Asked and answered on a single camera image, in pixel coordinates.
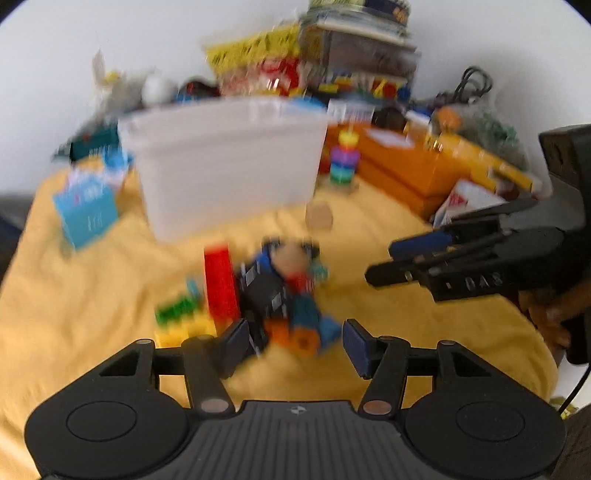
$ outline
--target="white ball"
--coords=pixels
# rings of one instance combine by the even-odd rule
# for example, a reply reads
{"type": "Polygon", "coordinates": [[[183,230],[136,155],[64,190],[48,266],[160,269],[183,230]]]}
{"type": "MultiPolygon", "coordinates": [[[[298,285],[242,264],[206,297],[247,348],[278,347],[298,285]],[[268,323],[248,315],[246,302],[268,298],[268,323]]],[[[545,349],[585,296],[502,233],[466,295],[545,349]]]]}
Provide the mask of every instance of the white ball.
{"type": "Polygon", "coordinates": [[[158,73],[149,75],[142,87],[142,103],[145,107],[170,103],[177,96],[177,85],[158,73]]]}

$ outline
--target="white plastic bin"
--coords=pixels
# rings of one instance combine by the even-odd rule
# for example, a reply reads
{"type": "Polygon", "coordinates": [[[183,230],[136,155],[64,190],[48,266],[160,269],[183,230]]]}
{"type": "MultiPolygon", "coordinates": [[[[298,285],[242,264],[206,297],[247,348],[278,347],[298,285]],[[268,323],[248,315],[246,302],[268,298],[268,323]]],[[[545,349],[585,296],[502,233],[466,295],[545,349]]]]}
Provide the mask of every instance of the white plastic bin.
{"type": "Polygon", "coordinates": [[[119,122],[158,240],[307,202],[328,116],[287,99],[204,100],[119,122]]]}

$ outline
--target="yellow blanket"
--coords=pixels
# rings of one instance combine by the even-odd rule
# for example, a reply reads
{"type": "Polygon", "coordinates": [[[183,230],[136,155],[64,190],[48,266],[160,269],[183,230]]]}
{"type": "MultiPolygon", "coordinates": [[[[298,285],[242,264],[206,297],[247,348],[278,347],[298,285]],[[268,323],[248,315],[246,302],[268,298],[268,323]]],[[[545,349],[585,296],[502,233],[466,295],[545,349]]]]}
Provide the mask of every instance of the yellow blanket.
{"type": "MultiPolygon", "coordinates": [[[[264,236],[306,238],[304,206],[281,209],[203,232],[176,244],[154,241],[131,176],[118,199],[120,220],[100,240],[74,252],[63,239],[51,196],[66,174],[37,192],[18,253],[0,296],[0,478],[33,479],[25,421],[37,404],[135,339],[152,337],[154,308],[183,291],[186,276],[202,273],[203,247],[230,245],[233,261],[248,259],[264,236]]],[[[357,318],[374,335],[396,335],[433,348],[461,342],[536,394],[548,399],[557,370],[541,336],[501,297],[435,304],[418,285],[374,290],[365,268],[387,259],[388,244],[426,231],[405,207],[361,184],[351,196],[319,191],[333,210],[331,232],[314,235],[330,281],[316,292],[320,308],[341,321],[357,318]]],[[[341,345],[316,358],[271,346],[226,383],[244,398],[360,400],[360,380],[341,345]]],[[[186,403],[182,379],[165,377],[163,391],[186,403]]],[[[404,405],[430,391],[410,378],[404,405]]]]}

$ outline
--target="red toy block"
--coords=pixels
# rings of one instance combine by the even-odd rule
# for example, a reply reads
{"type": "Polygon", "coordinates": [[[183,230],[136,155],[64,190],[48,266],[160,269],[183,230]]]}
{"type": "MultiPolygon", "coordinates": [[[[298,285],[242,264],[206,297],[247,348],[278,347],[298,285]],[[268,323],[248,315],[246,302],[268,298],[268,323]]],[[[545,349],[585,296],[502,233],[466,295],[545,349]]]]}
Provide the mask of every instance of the red toy block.
{"type": "Polygon", "coordinates": [[[241,317],[230,251],[228,247],[210,248],[203,252],[203,258],[209,314],[216,329],[223,330],[241,317]]]}
{"type": "Polygon", "coordinates": [[[307,294],[314,290],[314,281],[305,273],[296,273],[285,279],[285,283],[293,293],[307,294]]]}

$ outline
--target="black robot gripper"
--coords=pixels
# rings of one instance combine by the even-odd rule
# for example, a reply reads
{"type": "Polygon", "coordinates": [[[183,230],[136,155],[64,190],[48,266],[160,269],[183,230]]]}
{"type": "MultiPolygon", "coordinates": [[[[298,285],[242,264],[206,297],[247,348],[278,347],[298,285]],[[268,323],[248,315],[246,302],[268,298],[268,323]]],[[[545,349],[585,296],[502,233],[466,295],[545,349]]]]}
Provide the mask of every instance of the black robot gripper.
{"type": "Polygon", "coordinates": [[[138,340],[39,405],[25,441],[47,480],[544,478],[565,432],[556,412],[456,342],[412,348],[343,325],[343,346],[371,380],[348,401],[246,401],[221,378],[249,348],[248,322],[218,338],[156,349],[138,340]],[[184,375],[190,408],[159,392],[184,375]],[[433,391],[402,409],[408,376],[433,391]]]}

